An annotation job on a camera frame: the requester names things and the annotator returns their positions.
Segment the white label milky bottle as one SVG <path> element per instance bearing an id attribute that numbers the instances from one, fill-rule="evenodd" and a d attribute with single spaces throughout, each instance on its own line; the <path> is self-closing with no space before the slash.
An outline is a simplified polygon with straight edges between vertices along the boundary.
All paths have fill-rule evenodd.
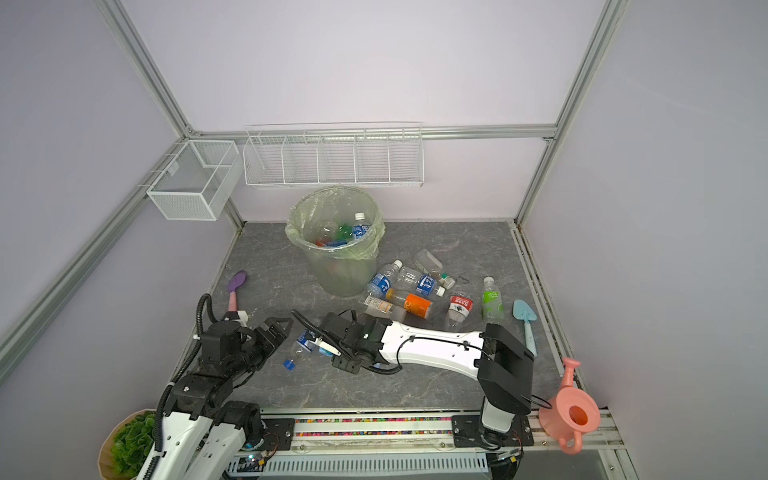
<path id="1" fill-rule="evenodd" d="M 368 295 L 362 301 L 362 306 L 364 307 L 365 314 L 369 316 L 393 321 L 400 321 L 405 314 L 405 310 L 402 307 L 372 295 Z"/>

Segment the clear square bottle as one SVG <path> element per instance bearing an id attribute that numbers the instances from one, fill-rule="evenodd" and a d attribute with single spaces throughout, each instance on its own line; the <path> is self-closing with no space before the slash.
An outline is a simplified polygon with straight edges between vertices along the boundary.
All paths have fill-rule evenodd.
<path id="1" fill-rule="evenodd" d="M 429 250 L 422 249 L 413 256 L 414 265 L 424 274 L 439 278 L 443 273 L 443 264 Z"/>

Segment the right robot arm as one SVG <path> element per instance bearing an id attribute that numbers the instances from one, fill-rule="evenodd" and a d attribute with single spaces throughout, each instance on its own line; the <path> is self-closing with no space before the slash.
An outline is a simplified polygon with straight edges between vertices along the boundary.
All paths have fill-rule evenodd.
<path id="1" fill-rule="evenodd" d="M 332 365 L 348 373 L 364 369 L 395 375 L 406 365 L 421 365 L 477 381 L 483 403 L 477 432 L 468 440 L 481 448 L 499 449 L 513 432 L 513 422 L 532 410 L 534 355 L 500 324 L 446 332 L 329 313 L 315 335 L 333 354 Z"/>

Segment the crushed blue label bottle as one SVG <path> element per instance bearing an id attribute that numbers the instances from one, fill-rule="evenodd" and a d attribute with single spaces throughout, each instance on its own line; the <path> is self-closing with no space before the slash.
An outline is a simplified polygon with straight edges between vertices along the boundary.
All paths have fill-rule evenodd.
<path id="1" fill-rule="evenodd" d="M 313 342 L 313 337 L 307 332 L 301 333 L 296 341 L 295 345 L 291 348 L 288 356 L 283 362 L 283 366 L 293 371 L 299 366 L 304 365 L 308 361 L 315 357 L 316 345 Z"/>

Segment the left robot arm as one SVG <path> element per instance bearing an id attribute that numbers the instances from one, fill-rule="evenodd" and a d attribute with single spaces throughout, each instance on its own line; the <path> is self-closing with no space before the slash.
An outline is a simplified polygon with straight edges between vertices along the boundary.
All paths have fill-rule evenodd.
<path id="1" fill-rule="evenodd" d="M 275 450 L 256 403 L 230 398 L 236 381 L 261 370 L 289 337 L 293 320 L 270 317 L 255 330 L 215 323 L 197 341 L 198 369 L 166 387 L 156 413 L 154 445 L 140 479 L 219 479 L 244 446 Z"/>

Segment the green soda bottle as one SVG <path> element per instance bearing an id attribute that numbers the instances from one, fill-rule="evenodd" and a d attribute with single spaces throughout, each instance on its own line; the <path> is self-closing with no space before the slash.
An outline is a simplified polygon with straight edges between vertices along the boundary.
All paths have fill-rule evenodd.
<path id="1" fill-rule="evenodd" d="M 342 224 L 338 227 L 335 240 L 348 240 L 351 241 L 354 238 L 353 227 L 348 224 Z"/>

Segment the colourful label clear bottle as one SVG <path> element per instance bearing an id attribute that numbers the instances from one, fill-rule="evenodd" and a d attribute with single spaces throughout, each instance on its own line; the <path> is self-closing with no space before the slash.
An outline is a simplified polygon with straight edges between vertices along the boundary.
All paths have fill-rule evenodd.
<path id="1" fill-rule="evenodd" d="M 317 350 L 318 350 L 318 352 L 319 352 L 321 355 L 324 355 L 324 356 L 327 356 L 327 357 L 333 357 L 333 356 L 335 356 L 335 354 L 334 354 L 332 351 L 329 351 L 329 350 L 327 350 L 327 349 L 325 349 L 325 348 L 323 348 L 323 347 L 321 347 L 321 346 L 318 346 L 318 347 L 317 347 Z"/>

